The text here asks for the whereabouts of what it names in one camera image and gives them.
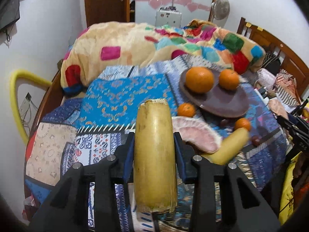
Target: large orange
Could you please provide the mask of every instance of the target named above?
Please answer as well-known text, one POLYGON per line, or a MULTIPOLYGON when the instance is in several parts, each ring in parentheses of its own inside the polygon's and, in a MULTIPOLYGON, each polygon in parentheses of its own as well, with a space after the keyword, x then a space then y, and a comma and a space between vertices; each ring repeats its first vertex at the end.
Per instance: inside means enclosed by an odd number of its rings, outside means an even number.
POLYGON ((183 103, 177 109, 178 116, 193 117, 195 115, 195 107, 190 103, 183 103))
POLYGON ((231 69, 221 71, 219 85, 226 90, 236 90, 239 85, 238 73, 231 69))
POLYGON ((206 93, 214 86, 214 75, 205 67, 192 67, 186 73, 186 87, 195 93, 206 93))
POLYGON ((234 129, 236 130, 236 129, 241 128, 241 127, 244 127, 248 131, 250 131, 251 130, 250 121, 246 118, 240 118, 239 120, 236 121, 234 129))

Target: wall socket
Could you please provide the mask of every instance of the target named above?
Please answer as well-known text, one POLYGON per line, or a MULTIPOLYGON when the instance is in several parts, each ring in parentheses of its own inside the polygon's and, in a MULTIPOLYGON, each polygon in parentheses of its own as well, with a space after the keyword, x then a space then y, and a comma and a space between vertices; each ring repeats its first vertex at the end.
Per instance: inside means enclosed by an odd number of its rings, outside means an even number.
POLYGON ((27 113, 27 111, 29 110, 31 98, 32 97, 31 97, 30 93, 27 93, 25 99, 21 103, 21 106, 19 108, 19 112, 20 112, 20 117, 21 118, 24 118, 26 113, 27 113))

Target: door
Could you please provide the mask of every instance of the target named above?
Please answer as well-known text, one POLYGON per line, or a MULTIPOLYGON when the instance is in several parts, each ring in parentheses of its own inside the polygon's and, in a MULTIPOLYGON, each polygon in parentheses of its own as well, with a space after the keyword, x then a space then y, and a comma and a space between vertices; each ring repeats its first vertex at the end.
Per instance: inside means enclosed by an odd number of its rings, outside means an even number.
POLYGON ((109 21, 126 21, 125 0, 85 0, 87 26, 109 21))

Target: metal screw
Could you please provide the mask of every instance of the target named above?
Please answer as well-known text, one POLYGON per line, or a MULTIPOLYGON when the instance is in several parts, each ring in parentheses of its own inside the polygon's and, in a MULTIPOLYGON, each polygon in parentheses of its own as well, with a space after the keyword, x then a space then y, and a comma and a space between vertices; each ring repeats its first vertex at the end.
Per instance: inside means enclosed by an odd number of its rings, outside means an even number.
POLYGON ((193 156, 193 159, 195 160, 195 161, 201 161, 202 160, 202 157, 200 156, 200 155, 194 155, 193 156))
POLYGON ((230 162, 230 163, 228 164, 228 166, 229 166, 230 169, 235 169, 235 168, 237 167, 236 164, 233 163, 233 162, 230 162))
POLYGON ((74 169, 79 169, 81 167, 81 163, 80 162, 76 162, 73 164, 73 168, 74 169))
POLYGON ((113 160, 116 159, 116 156, 113 155, 113 154, 110 154, 110 155, 106 156, 106 158, 107 158, 107 160, 109 160, 109 161, 113 161, 113 160))

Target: wooden headboard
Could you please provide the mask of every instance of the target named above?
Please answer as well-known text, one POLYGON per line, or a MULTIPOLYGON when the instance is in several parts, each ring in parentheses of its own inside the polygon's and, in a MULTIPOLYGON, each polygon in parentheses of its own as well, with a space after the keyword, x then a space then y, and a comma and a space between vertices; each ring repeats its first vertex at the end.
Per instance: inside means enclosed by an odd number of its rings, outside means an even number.
POLYGON ((272 52, 276 49, 278 57, 284 54, 281 67, 296 78, 298 95, 302 95, 309 84, 309 68, 294 51, 268 31, 246 22, 243 17, 240 20, 237 33, 244 36, 249 33, 249 39, 260 46, 267 46, 272 52))

